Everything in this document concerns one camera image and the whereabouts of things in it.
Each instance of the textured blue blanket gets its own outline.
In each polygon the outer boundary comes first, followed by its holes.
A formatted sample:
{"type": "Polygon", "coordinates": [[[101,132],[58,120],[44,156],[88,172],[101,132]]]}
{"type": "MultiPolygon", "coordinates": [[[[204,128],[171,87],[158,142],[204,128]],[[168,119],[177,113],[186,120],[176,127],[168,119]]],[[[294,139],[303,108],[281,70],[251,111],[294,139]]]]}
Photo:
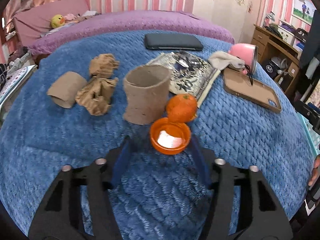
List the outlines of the textured blue blanket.
{"type": "MultiPolygon", "coordinates": [[[[160,53],[144,48],[143,37],[151,32],[161,31],[108,33],[62,45],[41,61],[40,69],[22,89],[0,131],[0,200],[25,233],[62,165],[88,165],[129,135],[140,150],[132,156],[119,187],[110,192],[123,238],[197,239],[211,192],[199,182],[190,154],[156,152],[149,142],[149,126],[122,118],[126,106],[123,77],[160,53]],[[67,71],[89,79],[89,62],[100,53],[112,53],[121,62],[115,71],[120,81],[111,111],[96,117],[79,105],[72,109],[55,105],[46,95],[50,85],[67,71]]],[[[205,59],[231,46],[197,38],[204,50],[195,54],[205,59]]],[[[261,66],[257,66],[255,78],[274,88],[283,108],[280,114],[226,93],[220,76],[190,127],[204,147],[232,165],[259,166],[290,218],[303,201],[313,157],[285,95],[261,66]]],[[[236,225],[238,193],[235,190],[231,232],[236,225]]],[[[82,205],[86,230],[92,232],[85,190],[82,205]]]]}

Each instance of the shelf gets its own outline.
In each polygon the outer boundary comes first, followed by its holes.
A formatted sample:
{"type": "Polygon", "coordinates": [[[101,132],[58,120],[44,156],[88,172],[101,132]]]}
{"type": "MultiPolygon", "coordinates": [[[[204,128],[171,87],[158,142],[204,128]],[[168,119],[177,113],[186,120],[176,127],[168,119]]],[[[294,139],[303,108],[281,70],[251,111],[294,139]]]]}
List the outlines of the shelf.
{"type": "Polygon", "coordinates": [[[295,58],[292,54],[287,52],[284,48],[282,48],[279,44],[276,44],[274,41],[269,40],[269,44],[274,46],[276,49],[278,49],[280,52],[282,52],[286,57],[288,57],[290,60],[292,60],[293,63],[295,63],[297,66],[299,66],[299,60],[295,58]]]}

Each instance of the black tablet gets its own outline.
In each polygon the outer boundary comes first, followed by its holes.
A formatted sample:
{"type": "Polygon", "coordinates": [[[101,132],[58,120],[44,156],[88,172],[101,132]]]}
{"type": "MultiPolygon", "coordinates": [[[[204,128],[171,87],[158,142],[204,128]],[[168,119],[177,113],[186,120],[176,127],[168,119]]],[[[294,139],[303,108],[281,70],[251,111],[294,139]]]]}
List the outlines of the black tablet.
{"type": "Polygon", "coordinates": [[[195,36],[180,33],[149,33],[144,36],[144,45],[147,49],[203,49],[195,36]]]}

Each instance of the yellow duck plush toy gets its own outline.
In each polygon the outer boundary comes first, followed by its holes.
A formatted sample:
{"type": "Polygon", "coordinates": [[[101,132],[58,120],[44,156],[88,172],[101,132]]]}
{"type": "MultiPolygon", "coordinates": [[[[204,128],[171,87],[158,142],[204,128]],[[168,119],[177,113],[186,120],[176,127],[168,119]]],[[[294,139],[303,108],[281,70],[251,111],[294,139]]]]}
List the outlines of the yellow duck plush toy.
{"type": "Polygon", "coordinates": [[[56,14],[51,19],[51,26],[54,29],[63,26],[65,23],[66,21],[61,14],[56,14]]]}

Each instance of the person's hand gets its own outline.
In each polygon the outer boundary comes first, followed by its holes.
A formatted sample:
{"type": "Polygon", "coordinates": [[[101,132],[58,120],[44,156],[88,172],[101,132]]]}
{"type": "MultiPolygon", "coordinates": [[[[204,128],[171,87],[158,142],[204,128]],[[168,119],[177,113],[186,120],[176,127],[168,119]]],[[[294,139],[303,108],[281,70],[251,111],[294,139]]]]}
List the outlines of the person's hand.
{"type": "Polygon", "coordinates": [[[316,181],[316,178],[318,176],[318,167],[319,167],[319,165],[320,165],[320,154],[315,159],[315,163],[313,165],[313,170],[311,172],[311,178],[310,178],[309,183],[308,183],[309,186],[311,186],[316,181]]]}

